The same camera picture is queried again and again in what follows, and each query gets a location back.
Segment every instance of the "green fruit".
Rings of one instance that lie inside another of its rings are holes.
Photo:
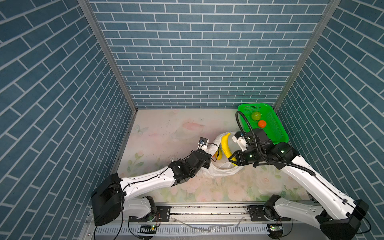
[[[253,112],[251,115],[251,118],[254,121],[259,121],[261,117],[262,117],[262,114],[260,112]]]

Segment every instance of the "plastic basket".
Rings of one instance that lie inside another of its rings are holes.
[[[262,115],[260,120],[266,121],[266,127],[263,129],[274,144],[289,141],[287,132],[270,105],[266,103],[247,103],[241,104],[237,109],[245,115],[254,129],[259,128],[259,126],[257,125],[258,121],[254,121],[251,118],[251,114],[256,111],[260,112]],[[243,125],[244,131],[248,132],[249,128],[244,119],[241,116],[239,116],[239,119]]]

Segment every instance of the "plastic bag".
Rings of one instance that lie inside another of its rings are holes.
[[[221,144],[221,138],[223,136],[227,135],[228,133],[229,132],[225,132],[223,134],[218,135],[212,143],[215,143],[219,146]],[[235,143],[235,145],[233,145],[233,144],[231,144],[231,142],[233,142],[233,140],[232,140],[232,137],[230,136],[228,139],[228,145],[229,145],[232,153],[235,150],[240,149],[240,147],[238,147],[238,149],[235,149],[233,146],[236,146],[237,144]],[[217,146],[215,146],[213,144],[209,144],[207,147],[207,153],[214,155],[216,152],[217,152]],[[209,178],[225,177],[225,176],[229,176],[229,175],[234,175],[235,173],[240,171],[241,168],[242,168],[242,166],[235,166],[232,163],[230,163],[228,161],[228,158],[223,153],[223,157],[220,160],[216,160],[216,162],[211,161],[209,168],[206,169],[206,168],[202,167],[199,170],[199,172],[197,173],[197,175],[202,175],[202,176],[209,177]]]

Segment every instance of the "toy fruit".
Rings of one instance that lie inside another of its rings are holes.
[[[261,128],[265,128],[265,126],[266,126],[266,121],[264,121],[264,120],[260,120],[259,122],[258,122],[258,124],[257,124],[259,127],[261,127]]]
[[[253,112],[251,114],[251,118],[254,120],[254,121],[259,121],[260,118],[262,117],[262,114],[260,112]]]

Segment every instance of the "wall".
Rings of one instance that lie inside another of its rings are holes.
[[[73,239],[131,110],[76,0],[0,2],[0,239]]]
[[[237,108],[276,101],[328,0],[92,2],[139,108]]]
[[[384,2],[373,2],[341,1],[279,117],[316,170],[370,205],[365,238],[383,239]]]

